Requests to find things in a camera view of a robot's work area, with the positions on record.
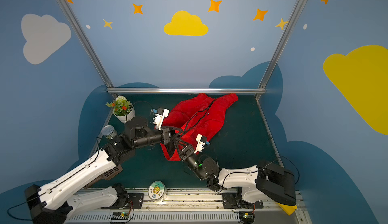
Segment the red zip jacket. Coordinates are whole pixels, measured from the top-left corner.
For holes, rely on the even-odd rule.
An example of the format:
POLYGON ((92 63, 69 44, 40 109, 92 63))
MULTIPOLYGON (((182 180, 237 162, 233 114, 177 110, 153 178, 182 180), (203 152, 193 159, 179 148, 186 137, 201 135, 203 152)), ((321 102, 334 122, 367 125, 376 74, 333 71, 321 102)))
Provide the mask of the red zip jacket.
POLYGON ((223 127, 226 110, 236 101, 236 94, 211 98, 206 94, 178 103, 163 121, 163 126, 182 129, 180 138, 196 149, 197 135, 211 140, 223 127))

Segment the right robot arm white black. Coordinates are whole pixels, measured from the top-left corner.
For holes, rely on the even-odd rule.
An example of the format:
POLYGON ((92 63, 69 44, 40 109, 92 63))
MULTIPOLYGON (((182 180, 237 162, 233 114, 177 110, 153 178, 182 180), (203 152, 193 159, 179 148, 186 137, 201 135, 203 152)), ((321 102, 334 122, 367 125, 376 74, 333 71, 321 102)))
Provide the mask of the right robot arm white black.
POLYGON ((295 175, 292 171, 277 165, 273 161, 260 161, 252 167, 240 169, 222 168, 218 163, 207 157, 200 159, 200 149, 176 139, 173 141, 179 158, 207 187, 217 193, 231 188, 240 188, 241 200, 250 204, 259 201, 261 194, 271 200, 285 205, 295 206, 296 189, 295 175))

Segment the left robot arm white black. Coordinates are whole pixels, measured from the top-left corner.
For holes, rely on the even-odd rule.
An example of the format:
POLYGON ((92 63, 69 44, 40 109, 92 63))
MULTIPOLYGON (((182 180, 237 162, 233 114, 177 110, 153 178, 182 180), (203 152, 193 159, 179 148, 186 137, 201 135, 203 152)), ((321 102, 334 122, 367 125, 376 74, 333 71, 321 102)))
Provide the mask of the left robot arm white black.
POLYGON ((148 120, 136 116, 125 123, 124 132, 113 138, 84 163, 43 186, 32 185, 25 198, 32 222, 62 224, 71 217, 98 208, 127 208, 131 206, 128 192, 121 184, 88 194, 77 192, 103 173, 113 170, 135 155, 138 148, 159 143, 175 143, 172 131, 181 128, 148 127, 148 120))

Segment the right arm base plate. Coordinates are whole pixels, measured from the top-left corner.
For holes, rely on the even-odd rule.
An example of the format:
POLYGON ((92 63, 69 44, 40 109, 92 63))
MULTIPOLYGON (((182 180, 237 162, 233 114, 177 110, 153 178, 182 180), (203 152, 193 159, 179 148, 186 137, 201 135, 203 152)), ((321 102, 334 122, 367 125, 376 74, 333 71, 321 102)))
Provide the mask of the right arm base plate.
POLYGON ((222 204, 224 209, 262 209, 264 207, 261 200, 248 203, 243 201, 237 193, 222 193, 222 204))

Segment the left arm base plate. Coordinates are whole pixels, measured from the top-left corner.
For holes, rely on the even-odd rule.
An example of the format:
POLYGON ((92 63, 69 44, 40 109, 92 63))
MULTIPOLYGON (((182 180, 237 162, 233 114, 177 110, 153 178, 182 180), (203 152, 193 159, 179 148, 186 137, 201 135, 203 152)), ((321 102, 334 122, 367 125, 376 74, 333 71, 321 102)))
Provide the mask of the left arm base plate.
POLYGON ((143 193, 127 193, 118 197, 113 205, 109 207, 101 207, 101 209, 141 209, 143 199, 143 193))

